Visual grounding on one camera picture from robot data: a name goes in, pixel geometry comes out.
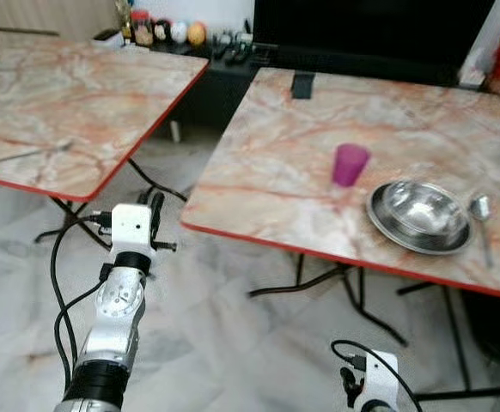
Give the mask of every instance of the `tiled floor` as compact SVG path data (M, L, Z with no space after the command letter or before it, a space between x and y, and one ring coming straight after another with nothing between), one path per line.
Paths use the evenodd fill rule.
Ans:
M154 137L136 158L154 178L188 190L202 171L217 135L186 131L174 145ZM125 167L92 203L110 209L133 202L145 183ZM351 309L332 280L300 294L248 300L253 288L293 282L295 257L263 246L189 232L178 224L182 205L169 198L158 238L178 241L164 253L148 283L136 365L125 411L342 411L342 363L330 341L354 339L399 357L399 372L415 391L460 389L454 347L439 288L396 298L412 281L367 274L367 307L411 342L401 348ZM61 396L62 370L53 343L57 314L49 281L52 242L34 236L60 223L55 205L38 195L0 188L0 411L50 411ZM58 276L67 299L93 286L106 254L79 230L61 247ZM309 258L306 276L328 263ZM458 307L466 357L476 386L500 366L478 351ZM81 342L91 325L92 300L72 311ZM413 410L401 391L400 410ZM423 403L427 411L500 411L500 399Z

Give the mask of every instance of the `spoon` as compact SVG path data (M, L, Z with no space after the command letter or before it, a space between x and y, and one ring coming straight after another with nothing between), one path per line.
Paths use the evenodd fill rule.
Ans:
M491 218L491 203L487 195L478 195L470 203L472 216L480 222L481 236L483 237L483 248L485 249L485 261L487 268L493 267L491 242L487 233L486 222Z
M3 157L0 159L0 163L3 161L12 161L13 159L20 159L21 157L28 157L32 155L38 155L40 153L45 153L45 152L65 152L70 149L72 146L72 142L67 142L65 144L62 144L60 146L57 146L56 148L37 148L36 150L33 150L32 152L27 152L23 154L15 154L13 156L9 157Z

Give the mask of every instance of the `marble table top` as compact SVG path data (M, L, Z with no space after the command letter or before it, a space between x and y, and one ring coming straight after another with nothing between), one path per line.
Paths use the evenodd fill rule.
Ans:
M257 74L191 195L184 225L500 296L500 99L318 74L313 98L292 100L293 74ZM334 150L344 142L372 154L351 188L331 179ZM491 195L494 268L486 268L476 222L471 244L447 257L408 251L380 234L365 203L396 179L440 185L462 204L478 192Z
M62 40L4 51L0 185L91 200L207 63Z

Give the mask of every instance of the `metal plate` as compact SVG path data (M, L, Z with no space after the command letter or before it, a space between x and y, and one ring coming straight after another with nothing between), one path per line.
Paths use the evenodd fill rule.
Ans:
M437 256L452 255L458 253L469 245L470 240L472 239L472 227L469 221L467 222L464 229L462 229L461 235L454 242L454 244L450 247L444 248L440 248L432 244L427 244L426 242L420 242L412 236L409 236L401 232L396 227L390 225L389 222L382 219L381 214L378 213L378 208L381 207L380 205L383 192L388 186L389 184L382 185L376 188L367 201L367 213L370 220L387 238L411 251L417 251L418 253Z

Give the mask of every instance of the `jar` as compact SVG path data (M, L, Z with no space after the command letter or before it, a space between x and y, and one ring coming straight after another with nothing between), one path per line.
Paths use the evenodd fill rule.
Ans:
M131 26L138 45L150 46L153 44L153 32L150 24L150 14L147 10L133 10L131 12Z

